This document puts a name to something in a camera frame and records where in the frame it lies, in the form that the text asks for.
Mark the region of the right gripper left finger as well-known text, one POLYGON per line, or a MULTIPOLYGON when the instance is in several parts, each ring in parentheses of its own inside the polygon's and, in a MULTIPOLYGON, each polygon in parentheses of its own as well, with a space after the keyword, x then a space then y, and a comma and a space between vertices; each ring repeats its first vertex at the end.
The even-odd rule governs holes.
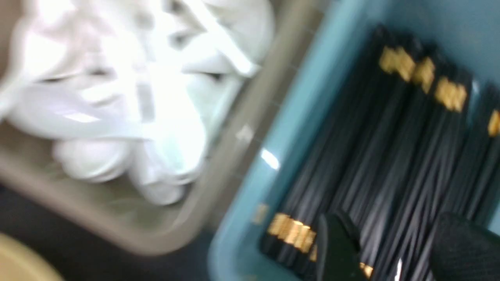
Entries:
POLYGON ((360 266, 359 230, 346 212, 327 213, 318 220, 317 281, 367 281, 360 266))

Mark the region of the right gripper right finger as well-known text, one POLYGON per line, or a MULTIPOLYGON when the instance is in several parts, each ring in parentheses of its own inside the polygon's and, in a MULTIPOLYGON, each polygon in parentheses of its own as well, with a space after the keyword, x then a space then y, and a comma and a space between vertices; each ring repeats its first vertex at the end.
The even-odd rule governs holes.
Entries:
POLYGON ((430 253, 436 281, 498 281, 499 235, 456 214, 439 216, 430 253))

